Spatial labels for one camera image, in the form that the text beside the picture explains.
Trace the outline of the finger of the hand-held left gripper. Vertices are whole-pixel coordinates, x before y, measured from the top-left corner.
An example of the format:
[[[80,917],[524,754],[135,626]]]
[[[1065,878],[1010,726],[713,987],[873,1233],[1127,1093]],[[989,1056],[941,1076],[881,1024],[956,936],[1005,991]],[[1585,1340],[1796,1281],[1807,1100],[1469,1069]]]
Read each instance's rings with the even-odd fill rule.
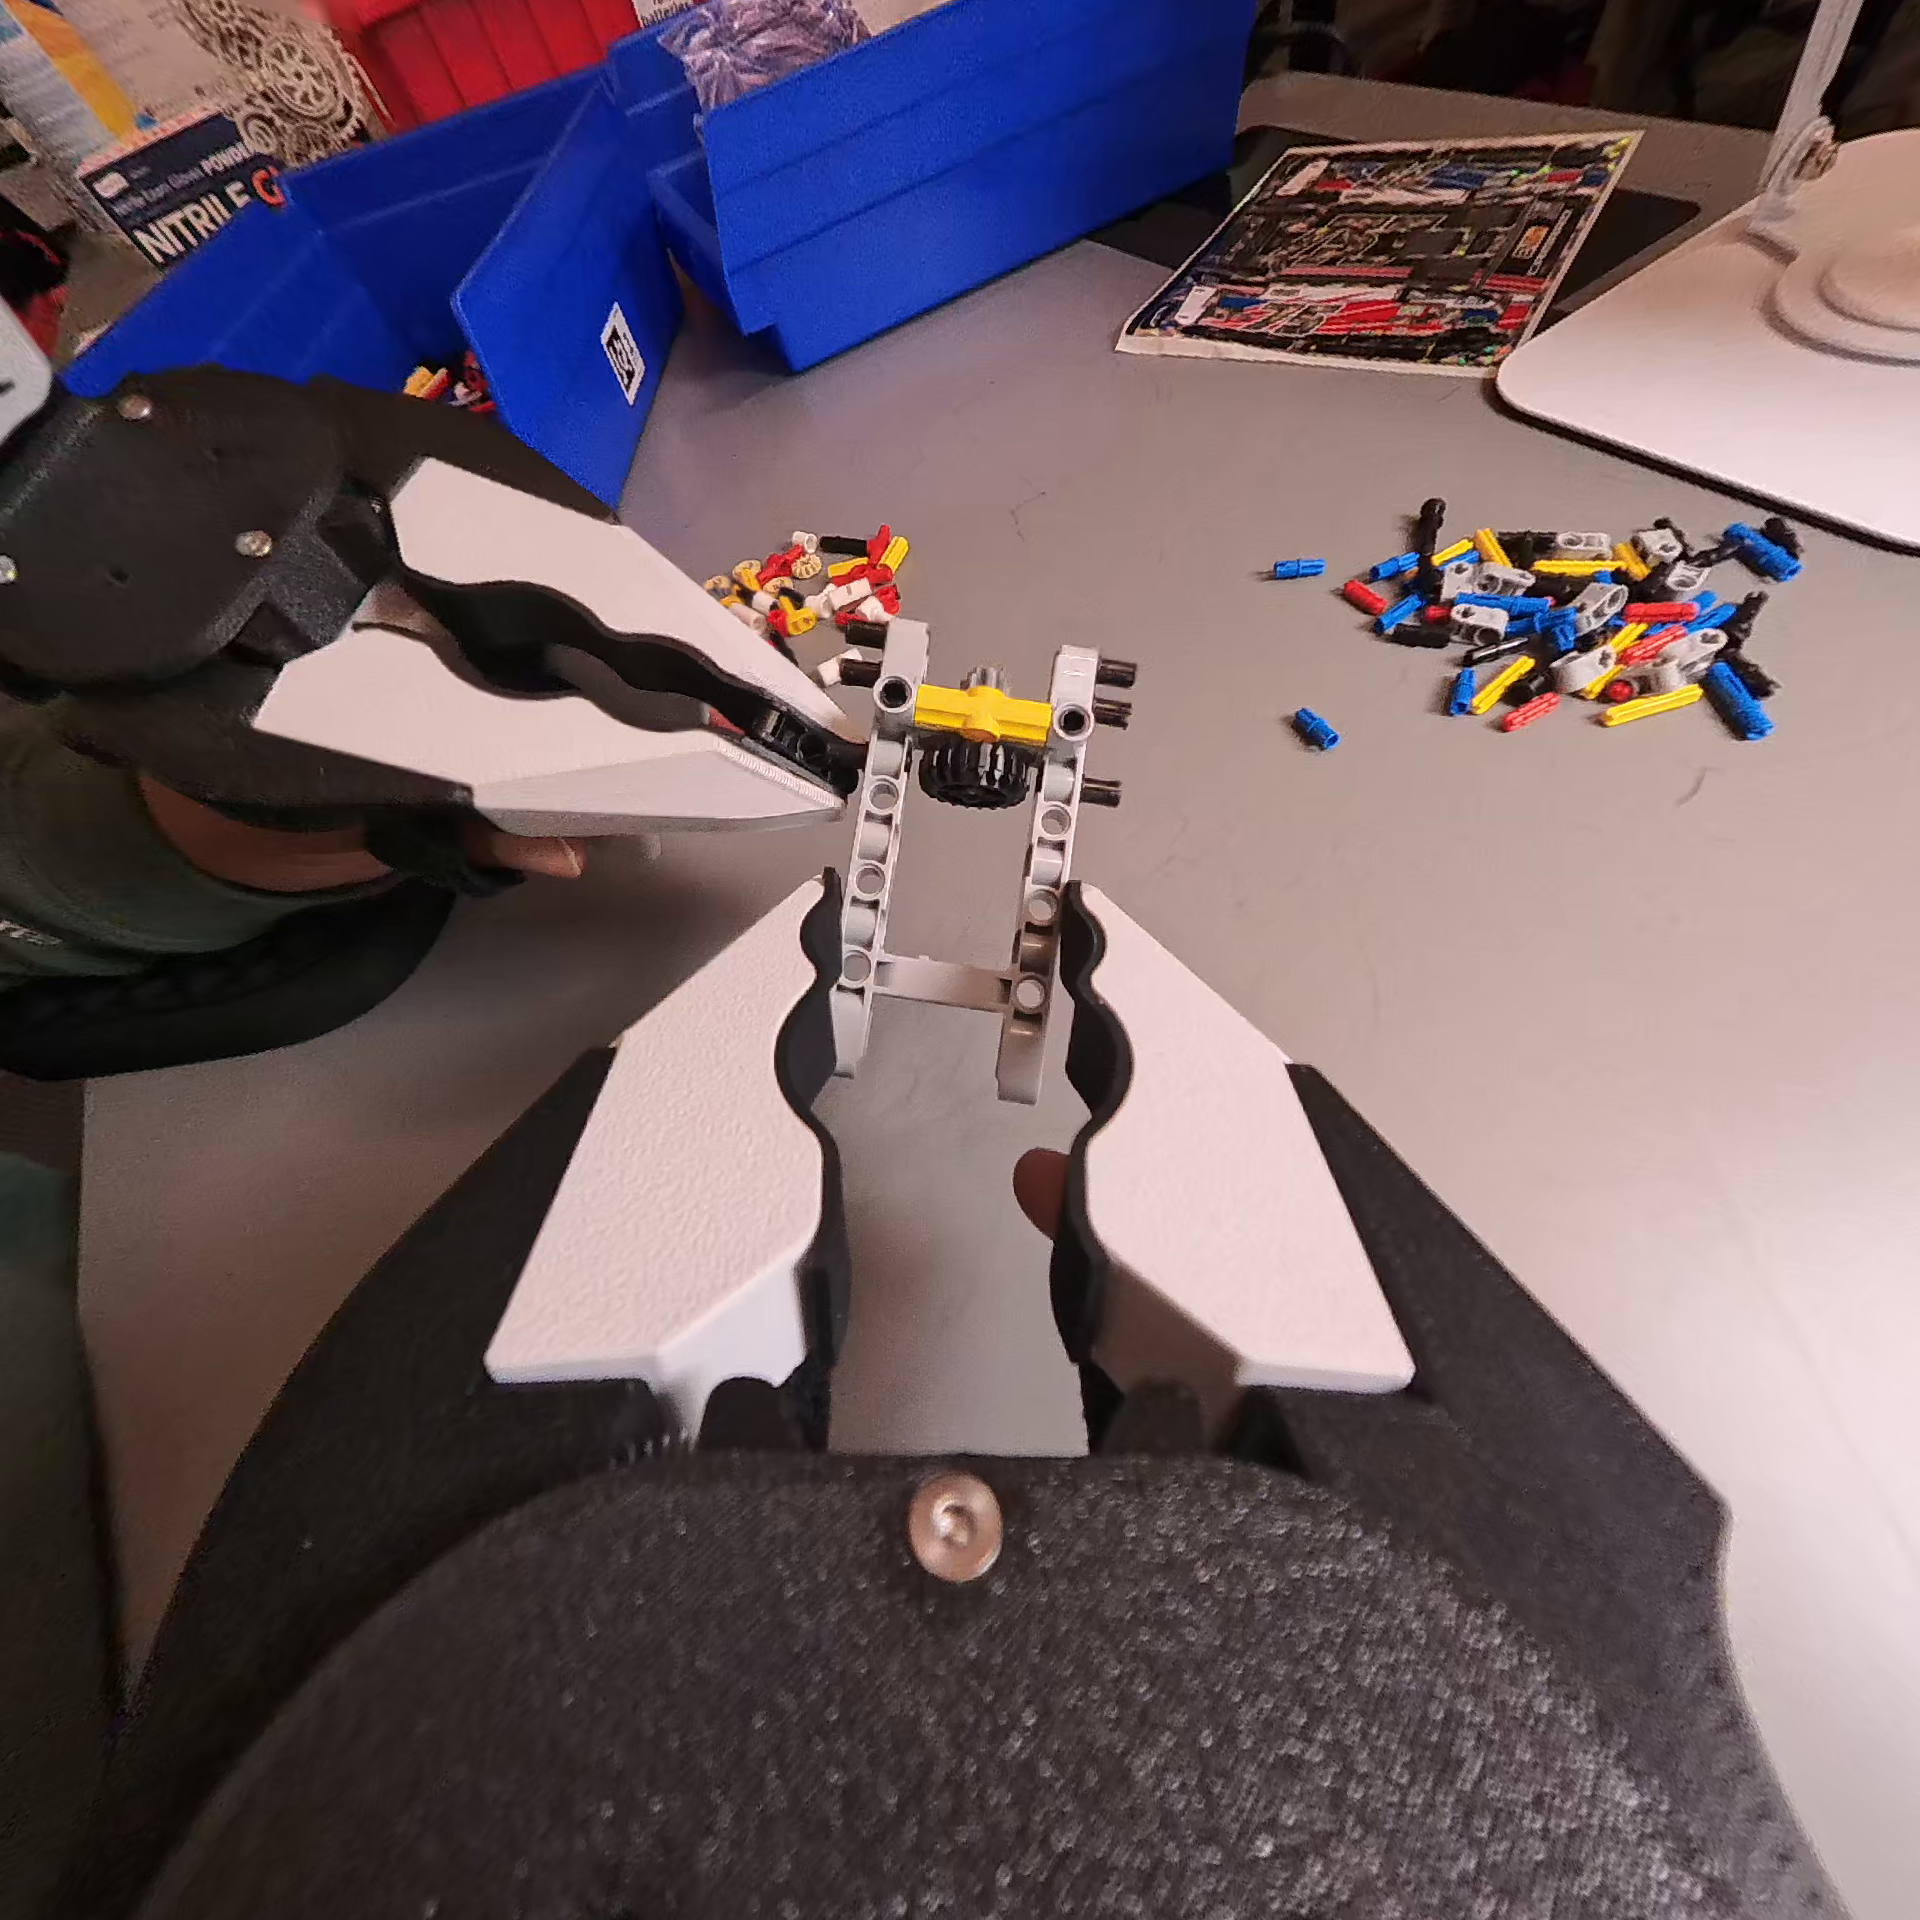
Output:
[[[395,626],[355,626],[284,663],[249,728],[454,780],[520,836],[763,830],[848,809],[718,726],[649,728],[581,693],[492,693]]]
[[[742,728],[779,707],[851,742],[828,684],[617,519],[424,458],[390,493],[390,546],[415,602],[512,676],[556,683],[556,655],[587,655],[633,693],[696,696]]]

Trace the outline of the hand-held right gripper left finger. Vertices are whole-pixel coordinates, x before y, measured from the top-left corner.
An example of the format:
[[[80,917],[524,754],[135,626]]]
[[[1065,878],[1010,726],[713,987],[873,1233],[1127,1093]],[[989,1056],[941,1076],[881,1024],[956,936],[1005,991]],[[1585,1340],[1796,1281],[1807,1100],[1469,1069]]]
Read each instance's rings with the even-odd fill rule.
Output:
[[[485,1347],[496,1384],[649,1384],[694,1436],[710,1393],[800,1393],[818,1445],[848,1335],[832,987],[841,878],[800,881],[633,1022]]]

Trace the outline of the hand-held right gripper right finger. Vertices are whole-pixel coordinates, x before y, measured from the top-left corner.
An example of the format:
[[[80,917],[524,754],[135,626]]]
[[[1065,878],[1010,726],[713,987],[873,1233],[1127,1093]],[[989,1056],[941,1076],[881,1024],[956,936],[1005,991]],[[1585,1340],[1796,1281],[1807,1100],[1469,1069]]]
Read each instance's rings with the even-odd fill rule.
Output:
[[[1090,1104],[1050,1237],[1065,1356],[1117,1393],[1188,1388],[1213,1440],[1251,1388],[1405,1388],[1297,1061],[1100,888],[1061,912],[1065,1085]]]

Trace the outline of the black lego connector piece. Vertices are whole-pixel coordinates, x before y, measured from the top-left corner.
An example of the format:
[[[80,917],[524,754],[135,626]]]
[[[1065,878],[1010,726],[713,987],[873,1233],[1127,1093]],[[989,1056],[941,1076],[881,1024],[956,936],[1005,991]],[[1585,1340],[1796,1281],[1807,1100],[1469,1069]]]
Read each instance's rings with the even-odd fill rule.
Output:
[[[750,726],[750,742],[768,756],[779,756],[787,770],[800,770],[802,780],[832,789],[839,795],[848,795],[857,789],[862,770],[862,742],[839,736],[832,726],[816,726],[794,707],[763,701]]]

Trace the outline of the grey yellow lego frame assembly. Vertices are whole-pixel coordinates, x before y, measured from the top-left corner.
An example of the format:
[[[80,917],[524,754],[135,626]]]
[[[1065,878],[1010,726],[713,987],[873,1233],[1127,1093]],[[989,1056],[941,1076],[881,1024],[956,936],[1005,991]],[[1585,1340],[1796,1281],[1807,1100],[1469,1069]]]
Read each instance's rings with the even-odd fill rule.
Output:
[[[1100,726],[1135,717],[1120,693],[1136,668],[1095,647],[1061,647],[1046,696],[1014,696],[992,663],[976,663],[960,684],[935,684],[927,676],[927,626],[893,617],[881,655],[841,647],[816,683],[857,684],[875,707],[839,917],[839,1076],[862,1066],[875,1001],[950,1003],[998,1022],[992,1086],[1010,1104],[1039,1104],[1079,813],[1080,803],[1120,795],[1120,789],[1095,780],[1080,756]],[[1005,965],[887,948],[910,789],[956,809],[1027,803],[1027,860]]]

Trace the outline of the pile of blue yellow lego pieces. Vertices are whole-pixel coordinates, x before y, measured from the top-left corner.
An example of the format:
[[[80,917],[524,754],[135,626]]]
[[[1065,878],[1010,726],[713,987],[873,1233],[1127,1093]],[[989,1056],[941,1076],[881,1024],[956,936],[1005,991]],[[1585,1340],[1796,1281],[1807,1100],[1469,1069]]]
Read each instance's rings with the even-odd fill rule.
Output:
[[[1709,540],[1665,515],[1628,534],[1453,534],[1431,498],[1414,546],[1364,561],[1335,598],[1369,634],[1442,657],[1442,717],[1517,736],[1551,712],[1597,728],[1714,712],[1732,742],[1767,742],[1781,676],[1750,634],[1801,561],[1807,534],[1783,515],[1732,519]]]

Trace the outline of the lego instruction booklet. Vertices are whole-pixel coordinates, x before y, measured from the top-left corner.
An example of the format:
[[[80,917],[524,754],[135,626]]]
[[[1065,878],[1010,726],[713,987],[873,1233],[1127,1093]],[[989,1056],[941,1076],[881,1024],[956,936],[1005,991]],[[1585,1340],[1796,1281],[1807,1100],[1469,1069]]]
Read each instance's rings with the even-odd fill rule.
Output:
[[[1494,371],[1639,131],[1290,147],[1120,323],[1127,359]]]

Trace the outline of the person's left hand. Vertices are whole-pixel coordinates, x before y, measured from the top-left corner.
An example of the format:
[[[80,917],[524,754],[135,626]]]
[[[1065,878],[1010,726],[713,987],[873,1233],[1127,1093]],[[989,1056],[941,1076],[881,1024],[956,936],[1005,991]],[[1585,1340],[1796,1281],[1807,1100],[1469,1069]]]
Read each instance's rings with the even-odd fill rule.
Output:
[[[249,891],[337,891],[390,878],[390,867],[368,847],[361,828],[321,828],[321,830],[284,830],[284,828],[244,828],[214,803],[196,803],[153,776],[135,780],[153,828],[207,878],[249,888]],[[509,878],[581,878],[587,842],[581,836],[512,836],[492,818],[464,818],[464,851],[477,871]]]

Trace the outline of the blue labelled storage bin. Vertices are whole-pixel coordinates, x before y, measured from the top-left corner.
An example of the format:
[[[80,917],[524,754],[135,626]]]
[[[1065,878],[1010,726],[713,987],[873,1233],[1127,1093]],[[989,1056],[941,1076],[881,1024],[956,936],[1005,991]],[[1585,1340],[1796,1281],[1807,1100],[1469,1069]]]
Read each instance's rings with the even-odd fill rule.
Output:
[[[696,97],[660,30],[617,39],[458,284],[509,433],[617,510],[685,303],[655,174],[694,157]]]

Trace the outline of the blue plastic storage bin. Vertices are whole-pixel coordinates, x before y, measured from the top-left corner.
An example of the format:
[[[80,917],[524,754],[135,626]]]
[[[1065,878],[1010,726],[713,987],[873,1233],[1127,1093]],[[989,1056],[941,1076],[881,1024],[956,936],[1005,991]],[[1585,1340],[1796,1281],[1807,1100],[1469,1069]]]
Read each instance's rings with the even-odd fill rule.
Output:
[[[1234,157],[1257,0],[960,0],[696,114],[649,174],[685,279],[816,370]]]
[[[106,396],[129,371],[214,363],[400,392],[416,363],[477,359],[458,290],[556,147],[587,75],[284,174],[281,206],[241,210],[166,267],[60,370],[60,382]]]

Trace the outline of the colourful cardboard box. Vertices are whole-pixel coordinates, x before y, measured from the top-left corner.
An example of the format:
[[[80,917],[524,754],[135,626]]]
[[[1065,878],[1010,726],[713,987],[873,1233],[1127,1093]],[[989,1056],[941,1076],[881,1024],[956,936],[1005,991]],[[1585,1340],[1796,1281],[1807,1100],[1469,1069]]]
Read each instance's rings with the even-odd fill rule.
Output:
[[[135,131],[135,107],[106,62],[60,4],[38,0],[0,4],[0,107],[38,157],[69,165]]]

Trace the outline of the white sheet with gear print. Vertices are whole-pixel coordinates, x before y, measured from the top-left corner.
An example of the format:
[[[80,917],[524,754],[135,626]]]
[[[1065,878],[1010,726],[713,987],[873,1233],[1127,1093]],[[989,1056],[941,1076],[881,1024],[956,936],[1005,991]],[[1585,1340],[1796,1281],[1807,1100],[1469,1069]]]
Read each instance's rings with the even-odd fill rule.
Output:
[[[166,0],[161,16],[196,50],[187,97],[284,174],[380,137],[355,62],[308,4]]]

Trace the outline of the red plastic storage bin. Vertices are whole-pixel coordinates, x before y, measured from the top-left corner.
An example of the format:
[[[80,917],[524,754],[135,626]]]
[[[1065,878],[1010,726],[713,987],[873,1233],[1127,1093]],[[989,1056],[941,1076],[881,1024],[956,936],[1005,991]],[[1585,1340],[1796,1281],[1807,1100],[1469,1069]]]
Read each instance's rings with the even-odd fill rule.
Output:
[[[587,74],[643,30],[633,0],[321,0],[320,10],[395,131]]]

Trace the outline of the white stand base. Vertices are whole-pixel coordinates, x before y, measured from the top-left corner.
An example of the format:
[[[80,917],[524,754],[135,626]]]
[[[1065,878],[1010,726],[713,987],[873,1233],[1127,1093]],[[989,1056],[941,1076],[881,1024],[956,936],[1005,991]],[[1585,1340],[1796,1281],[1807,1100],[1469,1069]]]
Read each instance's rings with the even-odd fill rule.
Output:
[[[1920,131],[1836,137],[1824,0],[1759,195],[1517,346],[1494,396],[1830,531],[1920,546]]]

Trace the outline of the black mat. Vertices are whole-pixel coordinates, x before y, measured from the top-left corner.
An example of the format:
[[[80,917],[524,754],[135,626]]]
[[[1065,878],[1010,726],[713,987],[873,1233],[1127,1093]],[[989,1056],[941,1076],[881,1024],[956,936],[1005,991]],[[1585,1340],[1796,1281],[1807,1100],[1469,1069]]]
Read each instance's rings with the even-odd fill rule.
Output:
[[[1150,199],[1150,206],[1095,226],[1090,241],[1171,272],[1234,210],[1234,199],[1262,179],[1262,161],[1271,161],[1271,157],[1282,157],[1282,152],[1257,152],[1257,161],[1242,161],[1242,165],[1224,165],[1213,179],[1194,179],[1176,195]],[[1620,186],[1605,195],[1597,226],[1585,235],[1572,267],[1564,272],[1551,311],[1572,306],[1572,298],[1597,290],[1605,272],[1628,267],[1639,248],[1673,241],[1691,217],[1694,217],[1694,199]]]

